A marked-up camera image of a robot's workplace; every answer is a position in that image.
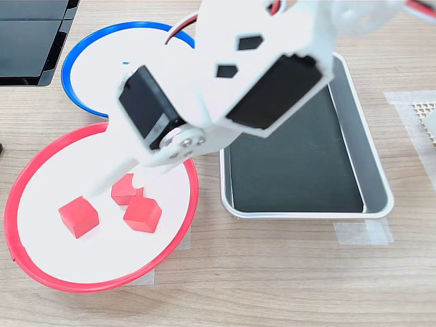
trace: tape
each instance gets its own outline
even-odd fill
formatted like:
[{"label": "tape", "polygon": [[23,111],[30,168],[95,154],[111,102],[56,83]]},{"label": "tape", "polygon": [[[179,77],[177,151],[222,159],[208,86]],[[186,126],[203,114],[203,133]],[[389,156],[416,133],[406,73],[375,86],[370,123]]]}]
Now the tape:
[{"label": "tape", "polygon": [[366,219],[363,223],[333,223],[341,245],[389,245],[394,242],[388,221]]},{"label": "tape", "polygon": [[[191,228],[188,229],[185,237],[180,242],[176,250],[189,250],[191,248]],[[139,286],[139,285],[154,285],[155,284],[155,269],[148,274],[128,283],[127,286]]]},{"label": "tape", "polygon": [[432,135],[429,135],[422,124],[417,104],[436,102],[436,91],[385,92],[389,104],[394,105],[405,126],[412,144],[436,191],[436,151]]}]

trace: white robotic arm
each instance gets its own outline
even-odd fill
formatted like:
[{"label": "white robotic arm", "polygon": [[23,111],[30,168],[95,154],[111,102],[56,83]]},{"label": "white robotic arm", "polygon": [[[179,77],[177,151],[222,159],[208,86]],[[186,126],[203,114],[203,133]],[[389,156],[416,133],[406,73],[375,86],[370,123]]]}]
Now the white robotic arm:
[{"label": "white robotic arm", "polygon": [[389,21],[406,0],[297,1],[275,15],[277,1],[203,0],[196,49],[153,54],[119,72],[108,137],[120,149],[92,197],[141,164],[150,176],[219,151],[241,133],[266,138],[333,78],[339,34],[362,35]]}]

